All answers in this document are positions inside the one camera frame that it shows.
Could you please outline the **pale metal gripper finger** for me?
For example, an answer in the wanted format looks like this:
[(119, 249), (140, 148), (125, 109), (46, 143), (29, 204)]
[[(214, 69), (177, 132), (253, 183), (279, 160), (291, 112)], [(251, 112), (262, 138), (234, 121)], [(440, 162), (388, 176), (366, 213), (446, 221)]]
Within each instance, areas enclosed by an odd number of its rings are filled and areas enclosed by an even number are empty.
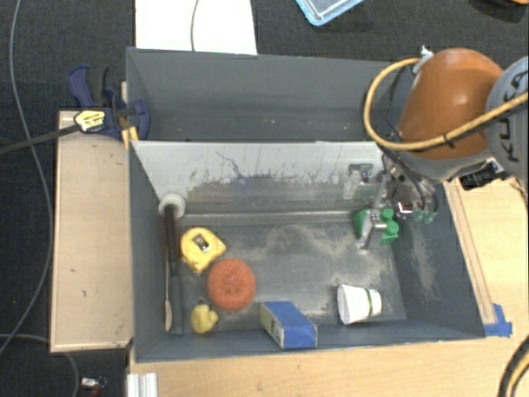
[(379, 243), (385, 233), (387, 223), (380, 210), (365, 210), (359, 226), (358, 244), (360, 249), (368, 249), (371, 242)]
[(349, 164), (344, 179), (345, 200), (367, 200), (373, 194), (372, 164)]

